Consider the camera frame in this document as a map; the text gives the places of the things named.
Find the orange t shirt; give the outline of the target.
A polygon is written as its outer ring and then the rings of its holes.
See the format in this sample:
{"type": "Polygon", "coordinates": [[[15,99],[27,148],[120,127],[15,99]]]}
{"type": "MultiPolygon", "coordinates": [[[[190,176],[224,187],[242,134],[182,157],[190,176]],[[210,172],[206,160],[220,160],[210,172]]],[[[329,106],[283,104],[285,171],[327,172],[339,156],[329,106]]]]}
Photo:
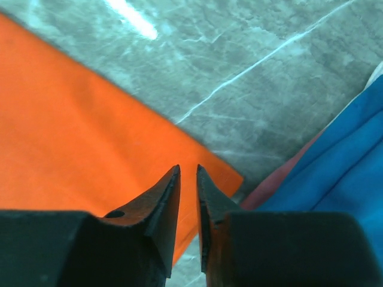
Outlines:
{"type": "Polygon", "coordinates": [[[1,207],[102,216],[181,168],[174,259],[197,233],[196,169],[242,176],[114,84],[1,16],[1,207]]]}

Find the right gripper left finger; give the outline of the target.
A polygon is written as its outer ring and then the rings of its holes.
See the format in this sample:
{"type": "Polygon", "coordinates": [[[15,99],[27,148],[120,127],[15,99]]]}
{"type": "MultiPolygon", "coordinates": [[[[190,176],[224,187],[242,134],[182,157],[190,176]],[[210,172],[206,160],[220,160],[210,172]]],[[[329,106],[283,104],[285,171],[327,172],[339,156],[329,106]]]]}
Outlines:
{"type": "Polygon", "coordinates": [[[164,286],[171,276],[179,166],[103,217],[2,210],[2,286],[164,286]]]}

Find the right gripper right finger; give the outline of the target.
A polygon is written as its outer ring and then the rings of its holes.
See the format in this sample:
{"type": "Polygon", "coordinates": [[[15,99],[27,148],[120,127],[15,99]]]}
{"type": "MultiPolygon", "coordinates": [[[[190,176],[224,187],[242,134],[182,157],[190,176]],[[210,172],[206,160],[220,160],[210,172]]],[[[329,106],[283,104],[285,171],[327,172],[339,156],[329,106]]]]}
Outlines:
{"type": "Polygon", "coordinates": [[[201,270],[208,286],[381,286],[357,221],[342,212],[253,212],[197,168],[201,270]]]}

